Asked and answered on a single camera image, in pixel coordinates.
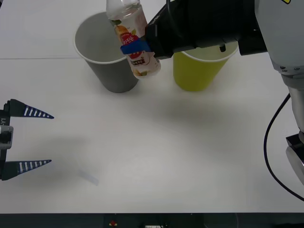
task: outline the table surface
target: table surface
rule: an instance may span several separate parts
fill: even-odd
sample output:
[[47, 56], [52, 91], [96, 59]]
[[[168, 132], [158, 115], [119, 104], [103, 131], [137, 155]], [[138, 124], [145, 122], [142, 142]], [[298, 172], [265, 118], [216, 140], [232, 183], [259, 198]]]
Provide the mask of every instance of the table surface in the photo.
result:
[[[10, 18], [17, 2], [23, 0], [4, 1], [1, 36], [2, 17]], [[59, 2], [71, 0], [39, 2], [57, 2], [56, 15], [64, 11]], [[41, 9], [37, 21], [46, 20]], [[73, 57], [72, 30], [60, 29], [67, 49], [56, 54], [46, 47], [42, 56], [29, 48], [30, 39], [18, 45], [32, 58]], [[2, 51], [6, 42], [9, 47], [11, 41], [1, 42], [1, 58], [24, 58], [17, 47]], [[275, 182], [264, 162], [267, 125], [288, 93], [268, 54], [237, 53], [200, 93], [178, 88], [172, 59], [161, 64], [157, 76], [113, 94], [82, 59], [0, 60], [0, 104], [14, 98], [55, 116], [11, 120], [15, 132], [8, 161], [53, 161], [0, 182], [5, 205], [0, 213], [304, 212], [303, 203]], [[269, 160], [278, 178], [304, 195], [285, 154], [285, 137], [297, 132], [289, 102], [269, 135]]]

